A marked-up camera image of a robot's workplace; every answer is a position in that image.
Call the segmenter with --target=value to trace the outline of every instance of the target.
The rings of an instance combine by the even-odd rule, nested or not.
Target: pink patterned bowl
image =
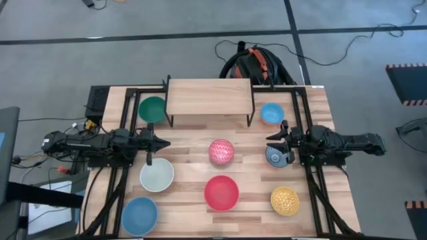
[[[218,165],[224,165],[233,160],[234,147],[225,139],[217,139],[209,146],[209,158]]]

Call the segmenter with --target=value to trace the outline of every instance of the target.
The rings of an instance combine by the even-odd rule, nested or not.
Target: white bowl
[[[139,174],[142,187],[153,193],[166,190],[173,181],[172,164],[164,158],[152,159],[152,165],[144,164]]]

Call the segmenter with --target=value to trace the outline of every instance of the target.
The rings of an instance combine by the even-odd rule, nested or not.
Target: red bowl
[[[217,139],[209,146],[209,158],[218,165],[224,165],[233,160],[234,147],[225,139]]]
[[[227,176],[212,177],[205,187],[207,205],[216,211],[228,211],[238,203],[239,187]]]

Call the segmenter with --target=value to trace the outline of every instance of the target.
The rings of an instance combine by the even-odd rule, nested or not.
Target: yellow patterned bowl
[[[298,195],[289,187],[278,187],[274,189],[270,201],[274,211],[283,216],[291,216],[300,208]]]

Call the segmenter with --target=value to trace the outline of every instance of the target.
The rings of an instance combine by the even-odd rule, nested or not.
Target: blue bowl
[[[266,149],[267,162],[273,167],[286,167],[288,165],[288,156],[288,154],[283,154],[273,147],[267,147]]]
[[[285,111],[277,103],[266,103],[261,108],[261,117],[264,123],[280,124],[285,118]]]
[[[148,197],[136,197],[123,210],[121,224],[130,235],[144,236],[155,227],[158,212],[153,200]]]

